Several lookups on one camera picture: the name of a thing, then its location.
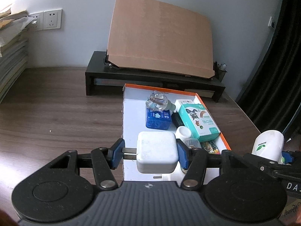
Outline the white small cylinder bottle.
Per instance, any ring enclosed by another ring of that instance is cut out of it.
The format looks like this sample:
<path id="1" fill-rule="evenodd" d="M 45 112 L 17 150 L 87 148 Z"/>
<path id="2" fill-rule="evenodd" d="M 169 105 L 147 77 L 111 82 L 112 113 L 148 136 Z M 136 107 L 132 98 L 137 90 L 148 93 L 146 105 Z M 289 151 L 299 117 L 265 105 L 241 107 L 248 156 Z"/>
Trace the white small cylinder bottle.
<path id="1" fill-rule="evenodd" d="M 176 139 L 180 139 L 185 142 L 187 139 L 190 139 L 192 136 L 192 132 L 186 126 L 179 126 L 176 129 L 175 137 Z"/>

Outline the playing cards box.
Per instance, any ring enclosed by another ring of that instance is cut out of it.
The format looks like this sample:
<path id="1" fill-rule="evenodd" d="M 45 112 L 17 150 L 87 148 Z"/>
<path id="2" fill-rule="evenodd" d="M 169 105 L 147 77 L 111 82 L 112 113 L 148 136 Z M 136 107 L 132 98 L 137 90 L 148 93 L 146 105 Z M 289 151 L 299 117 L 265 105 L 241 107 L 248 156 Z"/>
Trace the playing cards box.
<path id="1" fill-rule="evenodd" d="M 220 151 L 213 141 L 201 142 L 201 147 L 209 154 L 220 155 Z"/>

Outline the white square charger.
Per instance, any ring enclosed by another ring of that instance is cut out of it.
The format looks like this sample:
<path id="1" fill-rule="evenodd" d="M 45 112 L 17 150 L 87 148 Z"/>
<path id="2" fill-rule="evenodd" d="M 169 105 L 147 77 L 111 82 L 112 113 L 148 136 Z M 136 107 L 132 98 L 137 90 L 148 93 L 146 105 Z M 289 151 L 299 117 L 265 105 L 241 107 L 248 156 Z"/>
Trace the white square charger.
<path id="1" fill-rule="evenodd" d="M 136 158 L 124 160 L 125 176 L 174 172 L 178 161 L 175 134 L 171 131 L 141 131 L 123 136 L 126 148 L 136 150 Z"/>

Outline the black power adapter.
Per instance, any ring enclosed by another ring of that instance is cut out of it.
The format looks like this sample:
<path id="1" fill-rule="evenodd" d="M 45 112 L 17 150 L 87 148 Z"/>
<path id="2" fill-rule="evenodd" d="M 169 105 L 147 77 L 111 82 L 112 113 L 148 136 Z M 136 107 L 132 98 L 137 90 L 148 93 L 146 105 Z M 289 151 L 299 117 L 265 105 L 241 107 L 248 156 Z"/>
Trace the black power adapter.
<path id="1" fill-rule="evenodd" d="M 184 123 L 178 112 L 172 113 L 171 120 L 176 128 L 184 126 Z"/>

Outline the teal bandage box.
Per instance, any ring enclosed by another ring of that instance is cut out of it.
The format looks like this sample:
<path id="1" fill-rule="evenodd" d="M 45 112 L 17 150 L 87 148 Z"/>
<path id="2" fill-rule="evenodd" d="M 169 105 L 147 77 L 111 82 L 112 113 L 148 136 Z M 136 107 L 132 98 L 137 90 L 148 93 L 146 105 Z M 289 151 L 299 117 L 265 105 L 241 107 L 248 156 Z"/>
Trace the teal bandage box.
<path id="1" fill-rule="evenodd" d="M 179 115 L 192 133 L 192 138 L 199 142 L 215 140 L 220 130 L 208 110 L 202 104 L 183 103 L 179 108 Z"/>

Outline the blue tissue pack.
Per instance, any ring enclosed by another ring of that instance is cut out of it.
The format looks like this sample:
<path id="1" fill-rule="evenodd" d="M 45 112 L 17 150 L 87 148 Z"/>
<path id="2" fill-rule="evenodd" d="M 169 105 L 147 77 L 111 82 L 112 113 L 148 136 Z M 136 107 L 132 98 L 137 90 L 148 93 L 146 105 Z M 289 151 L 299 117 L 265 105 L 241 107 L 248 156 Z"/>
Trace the blue tissue pack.
<path id="1" fill-rule="evenodd" d="M 145 126 L 149 129 L 168 130 L 172 123 L 170 111 L 152 111 L 146 108 Z"/>

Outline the white plug-in repellent heater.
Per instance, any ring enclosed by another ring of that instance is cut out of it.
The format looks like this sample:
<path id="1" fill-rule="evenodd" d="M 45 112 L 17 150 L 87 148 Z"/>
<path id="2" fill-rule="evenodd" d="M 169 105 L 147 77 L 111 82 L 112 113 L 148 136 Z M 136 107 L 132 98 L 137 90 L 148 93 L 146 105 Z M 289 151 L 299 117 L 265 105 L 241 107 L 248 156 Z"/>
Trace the white plug-in repellent heater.
<path id="1" fill-rule="evenodd" d="M 282 164 L 283 146 L 284 136 L 281 132 L 277 130 L 264 131 L 255 139 L 252 155 Z"/>

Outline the white product box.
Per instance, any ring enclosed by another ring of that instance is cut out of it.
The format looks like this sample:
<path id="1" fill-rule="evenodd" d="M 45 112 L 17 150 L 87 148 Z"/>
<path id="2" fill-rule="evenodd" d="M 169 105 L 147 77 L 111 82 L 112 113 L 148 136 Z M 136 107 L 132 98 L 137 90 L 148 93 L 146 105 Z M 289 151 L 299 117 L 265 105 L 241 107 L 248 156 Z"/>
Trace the white product box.
<path id="1" fill-rule="evenodd" d="M 189 105 L 189 106 L 193 106 L 193 107 L 196 107 L 196 108 L 198 108 L 198 109 L 201 109 L 201 110 L 204 110 L 205 108 L 204 108 L 204 106 L 202 105 L 202 104 L 200 104 L 200 103 L 195 103 L 193 100 L 191 100 L 191 99 L 177 99 L 176 100 L 176 102 L 174 103 L 175 104 L 175 106 L 176 106 L 176 111 L 178 111 L 179 112 L 179 110 L 180 110 L 180 107 L 182 106 L 182 105 Z"/>

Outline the clear liquid refill bottle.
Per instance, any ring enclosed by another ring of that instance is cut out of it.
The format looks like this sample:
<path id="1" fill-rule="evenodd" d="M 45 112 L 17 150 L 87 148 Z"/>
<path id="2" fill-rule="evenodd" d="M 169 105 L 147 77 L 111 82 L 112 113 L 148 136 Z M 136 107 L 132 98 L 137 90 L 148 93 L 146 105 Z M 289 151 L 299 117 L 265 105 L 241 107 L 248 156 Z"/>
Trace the clear liquid refill bottle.
<path id="1" fill-rule="evenodd" d="M 164 93 L 159 91 L 153 91 L 145 104 L 151 111 L 174 111 L 176 109 L 175 104 Z"/>

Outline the black monitor riser shelf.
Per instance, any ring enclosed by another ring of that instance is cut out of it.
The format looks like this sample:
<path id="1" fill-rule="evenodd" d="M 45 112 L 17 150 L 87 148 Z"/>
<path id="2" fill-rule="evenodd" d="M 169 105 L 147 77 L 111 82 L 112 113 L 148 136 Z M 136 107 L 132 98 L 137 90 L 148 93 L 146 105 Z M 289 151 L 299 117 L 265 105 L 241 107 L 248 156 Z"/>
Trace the black monitor riser shelf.
<path id="1" fill-rule="evenodd" d="M 180 91 L 194 91 L 218 102 L 225 86 L 212 77 L 204 79 L 196 76 L 182 76 L 150 70 L 120 68 L 108 60 L 105 51 L 94 51 L 85 72 L 86 94 L 96 95 L 97 87 L 123 87 L 136 84 Z"/>

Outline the black mesh pen holder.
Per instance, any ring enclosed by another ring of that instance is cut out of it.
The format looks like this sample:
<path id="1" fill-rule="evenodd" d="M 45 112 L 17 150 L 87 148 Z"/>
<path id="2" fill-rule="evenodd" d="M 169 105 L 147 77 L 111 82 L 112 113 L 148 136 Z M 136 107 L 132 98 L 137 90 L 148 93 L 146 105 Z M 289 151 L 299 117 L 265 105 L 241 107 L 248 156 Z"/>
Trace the black mesh pen holder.
<path id="1" fill-rule="evenodd" d="M 226 64 L 218 64 L 217 61 L 213 62 L 213 70 L 215 72 L 215 78 L 217 78 L 219 82 L 222 82 L 225 74 L 227 73 L 226 68 L 227 68 Z"/>

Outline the wooden book stand board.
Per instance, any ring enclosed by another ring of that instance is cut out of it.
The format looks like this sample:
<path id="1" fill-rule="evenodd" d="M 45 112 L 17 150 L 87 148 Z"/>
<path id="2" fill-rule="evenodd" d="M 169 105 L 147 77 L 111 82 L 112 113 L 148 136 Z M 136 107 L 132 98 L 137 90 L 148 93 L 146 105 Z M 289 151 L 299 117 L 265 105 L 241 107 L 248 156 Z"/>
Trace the wooden book stand board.
<path id="1" fill-rule="evenodd" d="M 107 54 L 120 68 L 214 76 L 209 20 L 157 0 L 116 0 Z"/>

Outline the stack of books and papers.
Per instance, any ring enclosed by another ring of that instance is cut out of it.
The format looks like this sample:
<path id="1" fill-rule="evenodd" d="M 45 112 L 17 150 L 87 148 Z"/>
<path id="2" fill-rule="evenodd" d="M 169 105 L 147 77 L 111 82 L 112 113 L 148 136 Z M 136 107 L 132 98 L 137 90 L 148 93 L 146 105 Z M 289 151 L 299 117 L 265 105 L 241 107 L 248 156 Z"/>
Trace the stack of books and papers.
<path id="1" fill-rule="evenodd" d="M 27 11 L 12 13 L 10 9 L 1 13 L 1 101 L 7 95 L 28 62 L 28 25 L 33 22 Z"/>

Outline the white wall socket right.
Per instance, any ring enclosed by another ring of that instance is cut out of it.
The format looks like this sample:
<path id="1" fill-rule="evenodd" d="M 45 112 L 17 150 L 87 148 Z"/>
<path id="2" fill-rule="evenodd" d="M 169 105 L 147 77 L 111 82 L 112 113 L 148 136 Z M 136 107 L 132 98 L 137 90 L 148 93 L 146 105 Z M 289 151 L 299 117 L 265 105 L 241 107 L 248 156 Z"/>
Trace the white wall socket right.
<path id="1" fill-rule="evenodd" d="M 43 30 L 60 29 L 62 20 L 62 9 L 44 11 Z"/>

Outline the white wall socket left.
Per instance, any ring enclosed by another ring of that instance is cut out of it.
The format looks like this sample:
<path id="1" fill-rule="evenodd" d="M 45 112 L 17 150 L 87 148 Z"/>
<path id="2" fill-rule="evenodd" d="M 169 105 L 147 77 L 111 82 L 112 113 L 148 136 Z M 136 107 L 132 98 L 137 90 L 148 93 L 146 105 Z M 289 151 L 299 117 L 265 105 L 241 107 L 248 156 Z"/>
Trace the white wall socket left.
<path id="1" fill-rule="evenodd" d="M 32 31 L 42 31 L 43 30 L 43 15 L 44 12 L 37 12 L 29 14 L 29 17 L 33 18 L 29 24 L 29 28 Z"/>

